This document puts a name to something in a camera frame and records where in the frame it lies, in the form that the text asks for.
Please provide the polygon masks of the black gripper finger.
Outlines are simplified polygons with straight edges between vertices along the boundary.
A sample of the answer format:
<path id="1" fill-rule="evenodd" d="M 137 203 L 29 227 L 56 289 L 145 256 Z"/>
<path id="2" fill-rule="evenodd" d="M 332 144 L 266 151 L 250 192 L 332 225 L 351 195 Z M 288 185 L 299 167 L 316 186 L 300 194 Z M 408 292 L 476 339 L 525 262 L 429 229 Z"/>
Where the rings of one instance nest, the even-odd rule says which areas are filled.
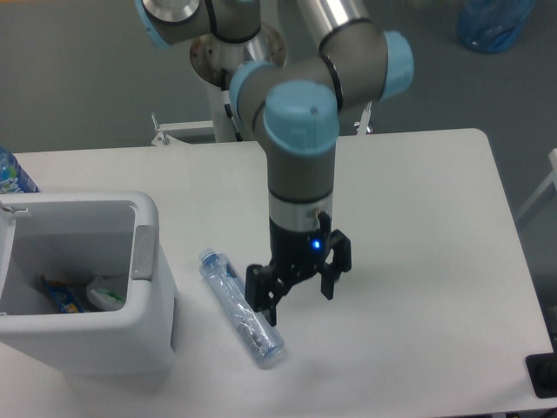
<path id="1" fill-rule="evenodd" d="M 333 299 L 334 287 L 340 275 L 352 269 L 352 243 L 340 230 L 332 232 L 330 248 L 332 261 L 324 262 L 318 270 L 321 276 L 320 291 L 328 300 Z"/>
<path id="2" fill-rule="evenodd" d="M 274 262 L 251 264 L 246 269 L 245 300 L 255 313 L 262 313 L 271 327 L 277 325 L 277 305 L 294 285 L 295 275 Z"/>

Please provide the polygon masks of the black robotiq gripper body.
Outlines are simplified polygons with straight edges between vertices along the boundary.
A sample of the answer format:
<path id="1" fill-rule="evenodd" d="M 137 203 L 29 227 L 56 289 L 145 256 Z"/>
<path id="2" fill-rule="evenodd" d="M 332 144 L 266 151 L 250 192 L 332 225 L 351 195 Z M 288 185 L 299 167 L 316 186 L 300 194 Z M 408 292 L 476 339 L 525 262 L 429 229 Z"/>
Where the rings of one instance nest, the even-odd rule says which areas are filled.
<path id="1" fill-rule="evenodd" d="M 294 232 L 270 221 L 272 264 L 284 283 L 310 279 L 331 251 L 332 219 L 318 215 L 317 227 Z"/>

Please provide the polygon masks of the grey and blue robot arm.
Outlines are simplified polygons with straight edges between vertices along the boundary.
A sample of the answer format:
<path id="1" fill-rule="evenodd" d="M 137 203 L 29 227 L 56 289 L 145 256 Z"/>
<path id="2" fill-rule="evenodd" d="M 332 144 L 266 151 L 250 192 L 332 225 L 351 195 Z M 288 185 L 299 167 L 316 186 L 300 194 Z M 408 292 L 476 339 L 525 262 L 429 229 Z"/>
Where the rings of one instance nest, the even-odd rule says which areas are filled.
<path id="1" fill-rule="evenodd" d="M 352 266 L 351 242 L 332 228 L 339 114 L 400 94 L 413 81 L 411 46 L 381 31 L 360 1 L 301 1 L 319 48 L 290 67 L 268 53 L 235 57 L 228 69 L 231 108 L 266 155 L 271 260 L 246 271 L 245 299 L 276 323 L 279 301 L 315 275 L 331 299 Z"/>

